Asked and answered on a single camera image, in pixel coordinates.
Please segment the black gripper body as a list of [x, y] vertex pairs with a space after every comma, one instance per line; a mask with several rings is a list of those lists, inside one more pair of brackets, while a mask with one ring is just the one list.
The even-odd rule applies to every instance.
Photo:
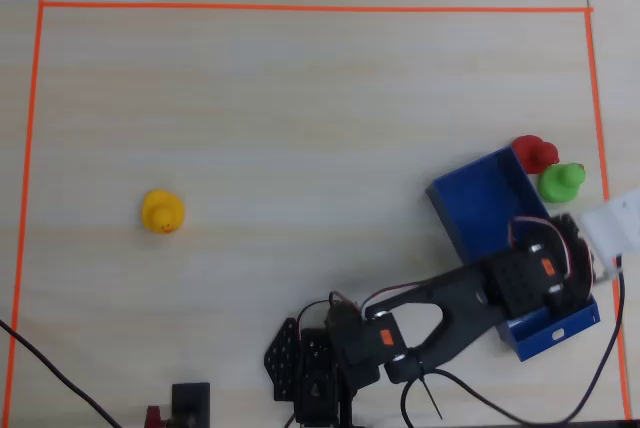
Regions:
[[595, 272], [594, 257], [585, 239], [580, 235], [573, 217], [560, 214], [550, 219], [561, 239], [561, 248], [567, 258], [564, 272], [564, 286], [571, 301], [588, 301], [591, 297]]

